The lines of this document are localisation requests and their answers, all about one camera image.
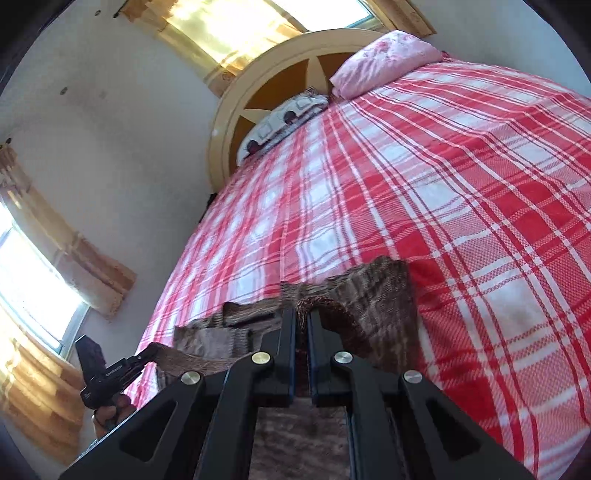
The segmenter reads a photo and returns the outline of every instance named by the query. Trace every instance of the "bedspread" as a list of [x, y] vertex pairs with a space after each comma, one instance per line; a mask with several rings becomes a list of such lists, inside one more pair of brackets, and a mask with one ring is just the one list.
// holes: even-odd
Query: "bedspread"
[[[410, 266], [422, 370], [540, 479], [591, 417], [591, 101], [459, 61], [332, 105], [241, 167], [138, 349], [224, 301], [379, 255]], [[146, 367], [129, 393], [157, 392]]]

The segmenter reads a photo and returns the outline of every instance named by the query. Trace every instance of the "pillow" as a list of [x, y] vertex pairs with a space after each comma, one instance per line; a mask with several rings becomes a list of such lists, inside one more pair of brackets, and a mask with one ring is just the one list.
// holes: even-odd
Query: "pillow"
[[244, 137], [238, 148], [236, 164], [242, 165], [244, 159], [251, 155], [260, 158], [299, 126], [326, 110], [328, 104], [328, 97], [318, 94], [313, 87], [286, 100]]
[[400, 30], [386, 33], [348, 58], [331, 77], [333, 93], [352, 100], [393, 82], [427, 63], [440, 61], [441, 52]]

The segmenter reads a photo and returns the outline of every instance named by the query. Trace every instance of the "white wall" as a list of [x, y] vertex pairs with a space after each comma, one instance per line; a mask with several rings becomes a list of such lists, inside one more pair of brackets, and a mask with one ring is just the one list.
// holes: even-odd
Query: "white wall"
[[[217, 106], [169, 47], [112, 18], [121, 2], [76, 0], [0, 96], [0, 139], [12, 137], [37, 188], [74, 228], [138, 274], [113, 320], [90, 312], [79, 332], [102, 345], [107, 363], [135, 352], [203, 213]], [[93, 439], [89, 416], [81, 449]], [[43, 480], [57, 478], [63, 466], [17, 430], [11, 434]]]
[[523, 0], [413, 0], [437, 30], [428, 41], [456, 57], [554, 80], [591, 97], [591, 83], [560, 36]]

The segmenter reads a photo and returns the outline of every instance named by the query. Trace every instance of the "hand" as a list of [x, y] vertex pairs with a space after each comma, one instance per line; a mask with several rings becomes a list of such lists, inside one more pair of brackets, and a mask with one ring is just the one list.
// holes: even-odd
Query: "hand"
[[[117, 408], [119, 409], [117, 425], [136, 410], [135, 405], [131, 404], [131, 399], [127, 395], [119, 395], [115, 400], [115, 405], [117, 405]], [[95, 426], [95, 435], [98, 440], [109, 433], [104, 425], [107, 420], [110, 420], [115, 416], [117, 408], [115, 408], [114, 405], [111, 405], [110, 407], [101, 407], [97, 409], [92, 416], [92, 423]]]

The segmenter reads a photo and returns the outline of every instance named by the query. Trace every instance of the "black metal bracket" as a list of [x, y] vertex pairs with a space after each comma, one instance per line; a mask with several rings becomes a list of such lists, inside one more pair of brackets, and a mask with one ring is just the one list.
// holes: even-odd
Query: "black metal bracket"
[[[296, 314], [261, 351], [208, 377], [186, 372], [73, 463], [60, 480], [246, 480], [257, 411], [294, 396]], [[395, 375], [343, 351], [307, 319], [311, 400], [347, 411], [353, 480], [534, 477], [417, 371]]]

